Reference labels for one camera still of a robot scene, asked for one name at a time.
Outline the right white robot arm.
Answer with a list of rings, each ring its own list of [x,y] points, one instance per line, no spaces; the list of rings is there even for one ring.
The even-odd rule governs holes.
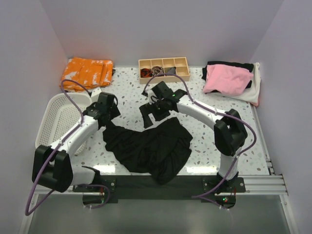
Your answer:
[[[234,109],[226,112],[213,108],[192,98],[188,88],[173,91],[163,81],[150,90],[143,89],[142,95],[148,99],[148,103],[139,108],[144,128],[153,125],[149,115],[153,115],[155,121],[161,121],[175,111],[193,117],[213,130],[214,144],[220,152],[217,186],[224,192],[229,191],[238,175],[238,155],[248,136],[239,113]]]

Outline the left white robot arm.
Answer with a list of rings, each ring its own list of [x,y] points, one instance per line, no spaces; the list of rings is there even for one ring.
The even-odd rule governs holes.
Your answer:
[[[41,185],[61,193],[75,185],[84,185],[89,191],[100,188],[98,172],[92,167],[74,167],[71,158],[91,135],[118,117],[120,111],[117,97],[113,94],[99,92],[89,100],[91,104],[79,112],[80,120],[63,136],[36,147],[32,171],[35,186]]]

